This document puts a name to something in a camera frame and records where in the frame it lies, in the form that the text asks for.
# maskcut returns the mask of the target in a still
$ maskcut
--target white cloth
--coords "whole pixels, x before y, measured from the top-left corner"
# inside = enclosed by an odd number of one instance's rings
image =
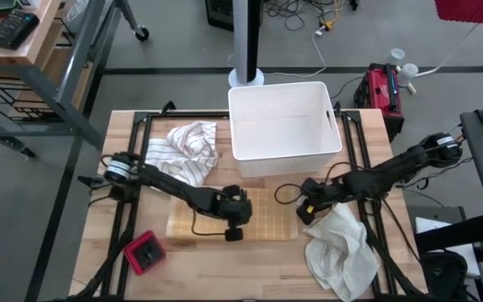
[[[343,301],[361,296],[374,279],[379,263],[366,244],[365,226],[350,208],[337,204],[324,218],[304,230],[314,239],[305,248],[310,272],[323,289]]]
[[[167,139],[151,138],[145,162],[186,184],[199,186],[218,159],[216,123],[194,122],[171,129]]]

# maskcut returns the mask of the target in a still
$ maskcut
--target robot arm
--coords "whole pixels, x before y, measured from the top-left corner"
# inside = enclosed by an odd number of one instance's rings
[[[444,168],[456,164],[462,153],[460,145],[449,134],[437,133],[373,168],[336,176],[330,184],[308,178],[301,185],[305,200],[296,212],[308,225],[313,221],[314,213],[337,202],[382,198],[396,182],[408,182],[428,166]]]
[[[227,241],[243,239],[243,230],[238,226],[248,223],[252,215],[251,201],[247,199],[246,191],[237,185],[227,186],[223,190],[195,188],[159,171],[150,164],[145,164],[136,154],[114,154],[104,178],[118,186],[152,186],[184,200],[201,215],[227,220],[229,227],[225,231]]]

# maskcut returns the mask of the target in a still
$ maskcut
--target concrete floor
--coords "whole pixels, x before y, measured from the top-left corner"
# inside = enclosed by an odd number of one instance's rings
[[[138,22],[148,27],[151,41],[139,44],[122,20],[108,67],[226,66],[226,58],[233,52],[232,33],[207,24],[203,2],[130,3]],[[437,65],[471,27],[439,20],[430,1],[364,1],[363,7],[356,13],[345,8],[332,32],[318,40],[327,65],[381,62],[393,47],[406,51],[406,61]],[[280,18],[265,17],[260,66],[319,66],[310,42],[316,20],[308,14],[303,17],[307,25],[296,32],[287,31]],[[449,64],[483,65],[483,25]],[[323,81],[334,94],[355,76],[359,75],[318,75],[308,80]],[[295,81],[299,79],[281,75],[266,79],[268,84]],[[459,122],[461,112],[483,107],[483,74],[437,74],[417,79],[414,85],[416,96],[402,94],[406,123],[392,144],[395,154],[430,133],[450,130]],[[355,88],[355,84],[347,86],[338,97],[345,107],[351,106]],[[105,76],[91,123],[103,134],[111,110],[159,109],[167,101],[174,101],[179,108],[227,108],[227,91],[225,75]],[[0,301],[17,301],[25,295],[72,142],[71,138],[24,141],[39,156],[37,160],[23,161],[0,146]],[[75,175],[95,173],[99,155],[98,150],[84,143]],[[464,206],[468,216],[483,214],[483,191],[473,164],[444,174],[430,182],[424,192],[446,205]],[[409,205],[430,204],[418,195],[405,195]],[[68,292],[87,201],[86,188],[74,183],[41,299],[62,298]]]

